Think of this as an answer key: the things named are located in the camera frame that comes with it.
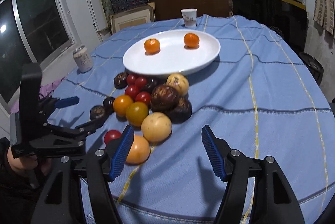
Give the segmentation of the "person's left hand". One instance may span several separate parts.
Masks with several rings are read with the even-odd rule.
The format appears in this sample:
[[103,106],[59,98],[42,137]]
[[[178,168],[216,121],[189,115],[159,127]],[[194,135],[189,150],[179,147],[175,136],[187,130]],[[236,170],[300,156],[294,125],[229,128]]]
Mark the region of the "person's left hand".
[[36,155],[26,155],[19,158],[14,158],[11,146],[7,150],[3,172],[7,174],[18,174],[27,176],[28,171],[32,171],[39,167],[43,175],[47,175],[52,166],[52,159],[45,159],[39,163]]

